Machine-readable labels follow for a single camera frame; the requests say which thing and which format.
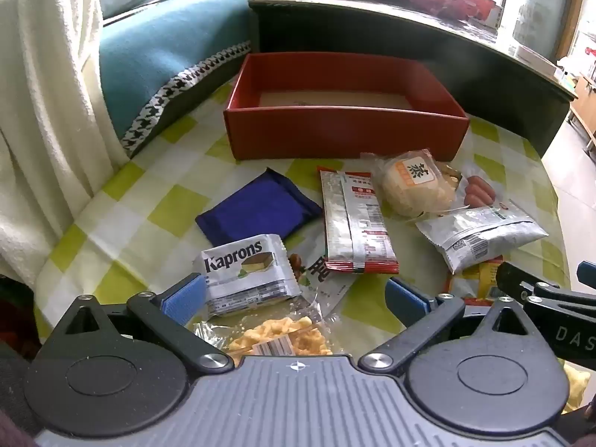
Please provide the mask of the round bun in wrapper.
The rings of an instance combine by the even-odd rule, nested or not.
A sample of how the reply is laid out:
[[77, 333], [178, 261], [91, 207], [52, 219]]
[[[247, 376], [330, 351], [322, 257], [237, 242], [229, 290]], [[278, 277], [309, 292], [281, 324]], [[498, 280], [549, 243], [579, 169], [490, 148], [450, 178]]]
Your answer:
[[361, 159], [370, 167], [375, 190], [400, 216], [441, 213], [450, 210], [456, 199], [428, 149], [393, 156], [362, 153]]

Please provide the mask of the sausage snack packet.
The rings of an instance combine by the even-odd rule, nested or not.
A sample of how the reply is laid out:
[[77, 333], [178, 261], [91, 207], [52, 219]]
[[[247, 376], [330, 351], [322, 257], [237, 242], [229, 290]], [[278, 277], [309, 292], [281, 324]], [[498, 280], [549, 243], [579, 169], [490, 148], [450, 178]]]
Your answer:
[[437, 164], [443, 177], [454, 190], [450, 211], [464, 208], [498, 206], [506, 200], [504, 188], [473, 162], [453, 167], [446, 162]]

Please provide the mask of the wooden shelf unit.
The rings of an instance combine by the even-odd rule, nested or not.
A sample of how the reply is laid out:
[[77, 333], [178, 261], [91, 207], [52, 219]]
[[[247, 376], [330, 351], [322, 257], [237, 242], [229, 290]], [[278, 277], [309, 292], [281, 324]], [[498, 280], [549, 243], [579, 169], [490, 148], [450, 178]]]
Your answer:
[[584, 151], [595, 159], [595, 82], [581, 74], [575, 93], [577, 98], [570, 105], [567, 120], [587, 138]]

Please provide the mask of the white nut snack packet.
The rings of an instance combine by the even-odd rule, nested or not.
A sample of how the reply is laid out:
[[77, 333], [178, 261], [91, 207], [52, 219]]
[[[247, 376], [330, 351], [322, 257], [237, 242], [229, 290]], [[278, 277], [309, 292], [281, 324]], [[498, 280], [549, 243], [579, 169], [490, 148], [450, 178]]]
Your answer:
[[286, 241], [286, 248], [303, 298], [318, 303], [323, 316], [332, 313], [356, 275], [327, 268], [323, 222], [315, 221], [298, 231]]

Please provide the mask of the orange red small packet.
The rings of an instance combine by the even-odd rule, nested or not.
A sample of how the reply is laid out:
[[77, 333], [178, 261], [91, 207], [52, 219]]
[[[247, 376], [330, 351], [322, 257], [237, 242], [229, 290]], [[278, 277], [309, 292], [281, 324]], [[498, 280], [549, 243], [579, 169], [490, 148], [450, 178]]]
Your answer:
[[503, 257], [498, 256], [451, 275], [447, 280], [447, 292], [473, 302], [492, 303], [502, 295], [496, 280], [502, 262]]

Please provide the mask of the red and silver snack packet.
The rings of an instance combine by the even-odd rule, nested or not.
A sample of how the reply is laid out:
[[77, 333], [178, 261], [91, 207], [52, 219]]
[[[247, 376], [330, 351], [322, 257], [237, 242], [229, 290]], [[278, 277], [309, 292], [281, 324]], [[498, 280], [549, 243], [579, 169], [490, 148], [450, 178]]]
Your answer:
[[399, 263], [368, 172], [318, 170], [326, 267], [335, 272], [396, 275]]

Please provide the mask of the dark wooden coffee table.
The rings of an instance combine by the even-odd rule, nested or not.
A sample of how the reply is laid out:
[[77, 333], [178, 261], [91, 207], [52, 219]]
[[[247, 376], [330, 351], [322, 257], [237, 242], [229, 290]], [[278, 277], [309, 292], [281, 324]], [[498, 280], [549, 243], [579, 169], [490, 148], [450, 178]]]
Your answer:
[[379, 54], [419, 61], [463, 109], [545, 153], [576, 95], [469, 23], [368, 0], [248, 0], [253, 48]]

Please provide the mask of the clear waffle snack bag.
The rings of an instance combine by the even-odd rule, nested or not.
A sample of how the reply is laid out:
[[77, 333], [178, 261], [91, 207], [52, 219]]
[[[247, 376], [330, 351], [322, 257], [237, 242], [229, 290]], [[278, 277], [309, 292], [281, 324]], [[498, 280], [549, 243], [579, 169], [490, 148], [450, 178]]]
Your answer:
[[323, 317], [318, 303], [292, 301], [198, 320], [196, 336], [227, 354], [235, 365], [247, 356], [327, 356], [343, 352], [337, 316]]

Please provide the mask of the Kaprons wafer packet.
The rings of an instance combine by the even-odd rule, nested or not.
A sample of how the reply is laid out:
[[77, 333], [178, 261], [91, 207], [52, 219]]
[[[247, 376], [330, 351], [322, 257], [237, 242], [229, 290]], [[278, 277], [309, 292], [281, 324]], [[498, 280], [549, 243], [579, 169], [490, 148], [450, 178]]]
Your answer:
[[210, 317], [237, 314], [301, 294], [277, 234], [254, 235], [205, 249], [194, 266], [206, 279]]

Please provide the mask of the red cardboard box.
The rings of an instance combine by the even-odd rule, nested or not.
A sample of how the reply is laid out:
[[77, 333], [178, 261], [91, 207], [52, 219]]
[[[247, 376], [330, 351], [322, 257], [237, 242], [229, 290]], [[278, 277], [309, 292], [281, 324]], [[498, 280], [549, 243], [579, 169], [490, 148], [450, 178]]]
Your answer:
[[223, 112], [237, 159], [454, 158], [470, 119], [419, 61], [377, 54], [249, 54]]

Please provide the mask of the white fluffy blanket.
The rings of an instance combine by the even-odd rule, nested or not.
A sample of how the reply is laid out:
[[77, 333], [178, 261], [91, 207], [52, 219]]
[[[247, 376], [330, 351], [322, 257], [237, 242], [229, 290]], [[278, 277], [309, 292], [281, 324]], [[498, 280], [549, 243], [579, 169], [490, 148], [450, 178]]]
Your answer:
[[1, 272], [33, 286], [126, 164], [104, 101], [99, 0], [1, 0]]

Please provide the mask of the blue snack packet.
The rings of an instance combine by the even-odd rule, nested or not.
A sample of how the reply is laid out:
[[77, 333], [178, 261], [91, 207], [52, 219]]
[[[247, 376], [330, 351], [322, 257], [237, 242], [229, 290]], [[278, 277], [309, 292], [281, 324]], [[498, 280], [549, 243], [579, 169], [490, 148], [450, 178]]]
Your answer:
[[198, 215], [195, 222], [214, 246], [259, 234], [289, 237], [322, 214], [321, 206], [302, 194], [291, 180], [265, 172]]

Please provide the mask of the silver foil snack bag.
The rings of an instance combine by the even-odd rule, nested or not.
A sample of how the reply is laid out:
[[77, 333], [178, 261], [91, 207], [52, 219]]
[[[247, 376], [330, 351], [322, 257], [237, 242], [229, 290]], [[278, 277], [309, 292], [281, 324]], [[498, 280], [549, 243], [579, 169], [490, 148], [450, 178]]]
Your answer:
[[549, 236], [510, 200], [421, 220], [416, 228], [437, 248], [451, 273]]

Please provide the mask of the teal houndstooth-trimmed cushion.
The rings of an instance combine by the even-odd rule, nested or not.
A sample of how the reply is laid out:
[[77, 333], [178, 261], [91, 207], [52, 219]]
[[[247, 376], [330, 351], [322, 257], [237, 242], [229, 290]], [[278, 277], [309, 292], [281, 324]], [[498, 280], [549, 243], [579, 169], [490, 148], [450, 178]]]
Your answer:
[[101, 86], [128, 156], [240, 71], [253, 23], [248, 0], [161, 0], [105, 24]]

